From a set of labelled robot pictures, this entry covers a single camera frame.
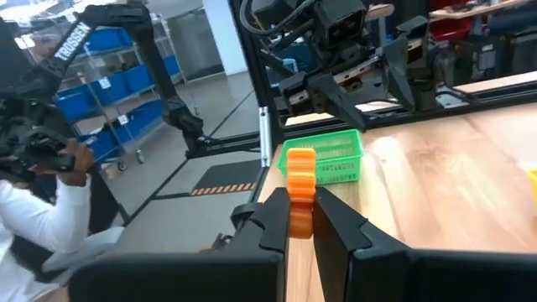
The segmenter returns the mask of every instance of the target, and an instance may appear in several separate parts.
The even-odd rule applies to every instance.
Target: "green basket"
[[[315,150],[317,185],[360,179],[363,146],[358,130],[345,130],[285,141],[278,160],[278,168],[284,177],[287,175],[287,150],[289,148],[313,148]]]

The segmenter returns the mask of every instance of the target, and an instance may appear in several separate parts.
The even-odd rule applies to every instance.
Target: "orange object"
[[[289,235],[307,239],[313,235],[315,199],[315,150],[290,148],[287,151],[287,193],[289,194]]]

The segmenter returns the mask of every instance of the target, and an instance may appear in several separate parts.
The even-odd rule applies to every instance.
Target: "shelving rack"
[[[152,14],[154,28],[155,28],[155,43],[158,45],[159,52],[163,58],[168,58],[173,55],[177,63],[178,73],[173,74],[172,81],[177,84],[179,82],[184,82],[186,90],[190,93],[190,88],[188,87],[188,81],[181,72],[180,62],[178,60],[175,47],[171,40],[170,31],[166,20],[163,19],[160,15]],[[64,23],[68,26],[58,26],[55,24],[54,29],[58,37],[61,37],[70,26],[70,23]],[[39,61],[35,55],[31,54],[34,60]],[[150,101],[158,98],[158,95],[154,91],[154,85],[147,85],[137,89],[135,91],[130,91],[126,96],[123,96],[119,99],[115,99],[115,96],[112,96],[111,89],[113,84],[109,81],[110,77],[115,76],[119,71],[126,71],[129,66],[143,66],[140,55],[138,53],[138,48],[135,43],[131,46],[121,46],[114,49],[106,49],[103,51],[91,51],[86,46],[84,53],[80,54],[73,64],[71,64],[70,69],[65,74],[65,79],[62,82],[62,85],[59,89],[58,100],[62,97],[63,93],[66,93],[70,88],[86,86],[87,90],[91,94],[91,98],[95,102],[95,107],[92,108],[90,112],[79,116],[78,118],[71,119],[73,122],[74,128],[78,132],[81,138],[84,138],[85,141],[91,146],[95,140],[97,140],[97,134],[103,128],[109,129],[115,144],[113,148],[102,152],[99,154],[96,161],[99,164],[107,164],[116,162],[119,170],[123,171],[127,168],[126,162],[124,160],[124,155],[130,153],[136,153],[137,160],[140,164],[144,162],[144,156],[142,149],[140,148],[139,141],[145,137],[151,130],[155,129],[162,119],[160,117],[156,118],[154,121],[150,121],[147,125],[144,125],[142,129],[139,129],[137,133],[133,133],[129,126],[127,125],[130,121],[129,112],[131,110],[136,110],[137,107],[147,104]],[[98,81],[99,86],[97,89],[100,90],[101,97],[99,97],[98,91],[96,91],[95,82]],[[103,102],[102,93],[106,93],[106,96],[109,100],[114,100],[113,102]],[[194,97],[191,98],[193,101],[193,107],[195,112],[198,112],[197,105],[194,100]],[[102,120],[102,127],[97,129],[90,129],[95,127],[96,121]],[[125,139],[118,133],[118,127],[123,128],[123,134],[126,133],[127,137]]]

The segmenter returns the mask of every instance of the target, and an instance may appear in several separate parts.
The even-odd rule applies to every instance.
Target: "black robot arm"
[[[50,102],[69,65],[83,49],[91,33],[101,26],[120,27],[127,31],[138,46],[142,60],[154,80],[155,89],[160,94],[164,120],[183,132],[189,150],[204,143],[203,120],[194,117],[177,95],[154,42],[154,28],[149,10],[138,2],[87,6],[50,57],[26,74],[20,85],[3,89],[0,94],[16,99]]]

